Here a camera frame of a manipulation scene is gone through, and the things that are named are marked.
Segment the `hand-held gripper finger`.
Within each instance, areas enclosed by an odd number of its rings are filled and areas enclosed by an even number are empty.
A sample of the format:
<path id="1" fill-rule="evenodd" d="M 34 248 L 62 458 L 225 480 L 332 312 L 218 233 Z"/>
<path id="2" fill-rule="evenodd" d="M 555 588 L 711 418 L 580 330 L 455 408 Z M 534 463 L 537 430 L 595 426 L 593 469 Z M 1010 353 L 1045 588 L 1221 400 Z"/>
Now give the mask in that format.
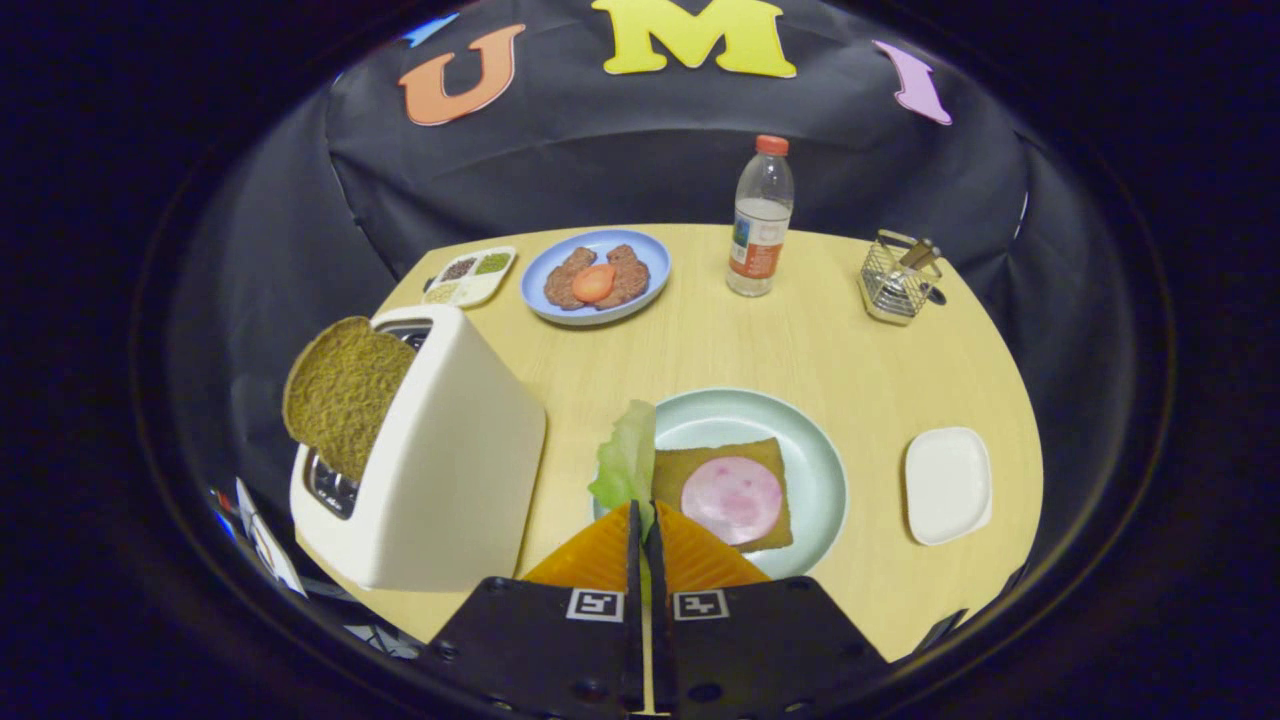
<path id="1" fill-rule="evenodd" d="M 625 719 L 643 702 L 636 502 L 588 527 L 621 573 L 585 580 L 481 580 L 420 657 L 428 675 L 481 719 Z"/>
<path id="2" fill-rule="evenodd" d="M 890 674 L 815 579 L 769 579 L 662 501 L 646 555 L 655 700 L 677 719 L 831 717 Z"/>

